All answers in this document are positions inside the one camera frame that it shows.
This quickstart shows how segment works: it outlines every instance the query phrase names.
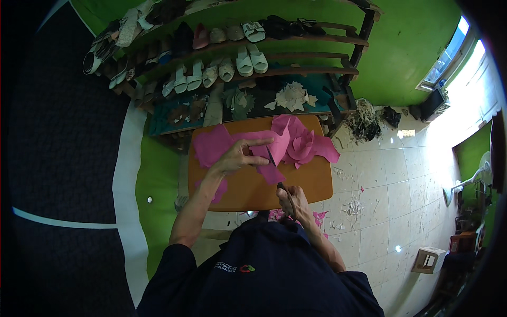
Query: window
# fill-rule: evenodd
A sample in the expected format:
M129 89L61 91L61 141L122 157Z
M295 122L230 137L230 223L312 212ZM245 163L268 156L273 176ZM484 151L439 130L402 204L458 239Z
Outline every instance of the window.
M461 17L451 41L416 89L431 92L438 83L452 76L474 43L475 37L469 29L468 22Z

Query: white stripe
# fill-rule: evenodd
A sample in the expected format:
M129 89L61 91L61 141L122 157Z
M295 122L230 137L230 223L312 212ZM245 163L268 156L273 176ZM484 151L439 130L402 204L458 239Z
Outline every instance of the white stripe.
M148 244L139 222L135 199L135 183L141 165L141 140L146 117L147 113L137 110L131 100L123 123L113 176L116 223L125 254L127 283L135 307L139 305L148 285Z
M14 212L15 215L20 216L21 218L25 218L34 222L56 227L80 228L80 229L116 229L118 227L117 224L97 224L89 222L56 220L29 214L16 207L12 207L12 211Z

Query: red object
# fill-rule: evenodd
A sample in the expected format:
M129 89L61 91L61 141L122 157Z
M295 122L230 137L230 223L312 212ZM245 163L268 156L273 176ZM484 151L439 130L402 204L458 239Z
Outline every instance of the red object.
M209 31L202 23L199 23L194 31L194 43L192 47L194 50L201 49L209 44Z

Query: dark shirt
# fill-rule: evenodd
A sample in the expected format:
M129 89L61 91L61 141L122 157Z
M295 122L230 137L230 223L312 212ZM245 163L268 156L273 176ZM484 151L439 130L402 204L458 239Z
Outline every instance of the dark shirt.
M334 273L300 225L248 222L199 267L168 246L139 316L384 316L366 275Z

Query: orange table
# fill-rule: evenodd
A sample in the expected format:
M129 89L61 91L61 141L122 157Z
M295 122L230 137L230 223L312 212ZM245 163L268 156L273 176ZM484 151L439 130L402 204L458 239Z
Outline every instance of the orange table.
M308 130L314 130L315 135L323 135L319 120L315 115L299 115L299 120ZM225 123L229 133L255 132L271 129L273 117L249 119ZM203 132L210 132L215 126L197 129L192 134L192 142L196 136ZM301 186L305 191L309 203L331 198L333 195L333 182L331 180L331 165L323 157L315 157L299 169L294 164L280 162L278 169L285 176L283 182L286 186ZM206 175L207 168L201 168L195 158L194 146L189 150L189 194L195 192L195 182ZM252 166L237 171L234 175L226 177L227 192L219 203L211 204L213 212L245 212L249 210L268 210L280 208L278 197L275 195L276 184L268 185L264 177L257 173Z

